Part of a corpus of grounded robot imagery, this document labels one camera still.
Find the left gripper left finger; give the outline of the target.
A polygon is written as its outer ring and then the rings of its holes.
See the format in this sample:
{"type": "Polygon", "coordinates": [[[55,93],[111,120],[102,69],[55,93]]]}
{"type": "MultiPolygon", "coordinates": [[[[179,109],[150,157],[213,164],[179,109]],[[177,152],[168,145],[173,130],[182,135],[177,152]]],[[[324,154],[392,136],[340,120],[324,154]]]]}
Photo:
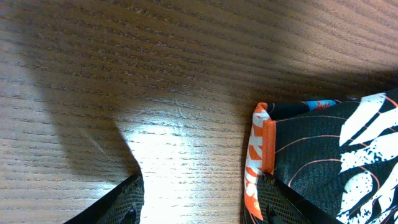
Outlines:
{"type": "Polygon", "coordinates": [[[144,181],[132,175],[65,224],[140,224],[144,181]]]}

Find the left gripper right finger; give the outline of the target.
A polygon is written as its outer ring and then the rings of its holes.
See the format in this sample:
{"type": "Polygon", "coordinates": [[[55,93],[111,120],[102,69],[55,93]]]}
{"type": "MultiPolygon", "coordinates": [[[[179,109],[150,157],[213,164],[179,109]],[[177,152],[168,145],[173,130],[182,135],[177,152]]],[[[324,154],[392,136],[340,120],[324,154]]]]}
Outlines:
{"type": "Polygon", "coordinates": [[[342,224],[271,174],[260,176],[257,198],[266,224],[342,224]]]}

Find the black orange-patterned jersey shirt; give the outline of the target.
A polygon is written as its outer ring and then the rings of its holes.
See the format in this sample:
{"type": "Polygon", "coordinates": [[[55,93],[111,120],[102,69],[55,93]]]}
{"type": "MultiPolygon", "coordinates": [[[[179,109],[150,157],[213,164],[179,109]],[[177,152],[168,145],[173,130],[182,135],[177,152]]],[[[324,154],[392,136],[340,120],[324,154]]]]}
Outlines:
{"type": "Polygon", "coordinates": [[[244,223],[271,174],[341,223],[397,222],[397,90],[348,101],[259,103],[244,168],[244,223]]]}

